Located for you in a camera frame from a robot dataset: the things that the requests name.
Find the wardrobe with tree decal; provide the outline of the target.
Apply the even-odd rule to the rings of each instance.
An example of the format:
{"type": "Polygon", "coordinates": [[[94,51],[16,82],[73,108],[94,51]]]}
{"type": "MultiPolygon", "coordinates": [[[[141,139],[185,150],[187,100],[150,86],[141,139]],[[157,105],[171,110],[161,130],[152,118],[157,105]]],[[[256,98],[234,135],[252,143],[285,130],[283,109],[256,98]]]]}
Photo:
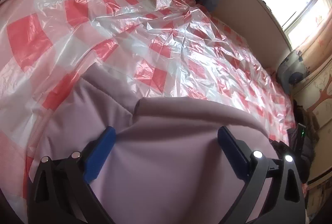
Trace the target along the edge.
{"type": "Polygon", "coordinates": [[[293,93],[300,106],[314,113],[320,127],[308,182],[316,185],[331,176],[331,63],[298,83],[293,93]]]}

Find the red checked plastic bed cover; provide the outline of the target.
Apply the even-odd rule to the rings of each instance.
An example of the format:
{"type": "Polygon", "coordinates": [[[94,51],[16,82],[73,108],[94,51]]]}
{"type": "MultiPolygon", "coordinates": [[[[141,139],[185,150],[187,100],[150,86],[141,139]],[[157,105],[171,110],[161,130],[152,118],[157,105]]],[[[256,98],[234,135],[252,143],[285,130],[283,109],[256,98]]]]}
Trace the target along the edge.
{"type": "Polygon", "coordinates": [[[7,0],[1,4],[1,190],[27,220],[28,173],[46,123],[94,63],[142,97],[243,110],[287,142],[290,99],[246,40],[194,0],[7,0]]]}

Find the pink curtain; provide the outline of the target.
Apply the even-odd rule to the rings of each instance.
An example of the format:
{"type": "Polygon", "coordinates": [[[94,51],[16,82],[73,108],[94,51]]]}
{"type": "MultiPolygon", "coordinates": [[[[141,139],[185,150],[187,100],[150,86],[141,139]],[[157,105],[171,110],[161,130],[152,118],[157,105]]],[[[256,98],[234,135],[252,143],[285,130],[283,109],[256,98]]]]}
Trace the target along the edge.
{"type": "Polygon", "coordinates": [[[310,71],[309,75],[325,63],[331,56],[331,17],[324,22],[315,36],[295,50],[302,53],[304,64],[310,71]]]}

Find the lilac and purple jacket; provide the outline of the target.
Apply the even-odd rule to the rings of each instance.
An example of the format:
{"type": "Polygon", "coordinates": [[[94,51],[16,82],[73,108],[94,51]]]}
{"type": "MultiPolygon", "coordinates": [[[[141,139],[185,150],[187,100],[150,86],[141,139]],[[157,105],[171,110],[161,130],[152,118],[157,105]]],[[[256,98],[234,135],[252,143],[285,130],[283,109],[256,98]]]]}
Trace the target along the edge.
{"type": "Polygon", "coordinates": [[[139,97],[93,64],[46,124],[30,179],[43,156],[66,158],[108,126],[116,142],[92,190],[116,223],[218,223],[244,184],[217,142],[221,126],[250,149],[277,156],[252,115],[189,97],[139,97]]]}

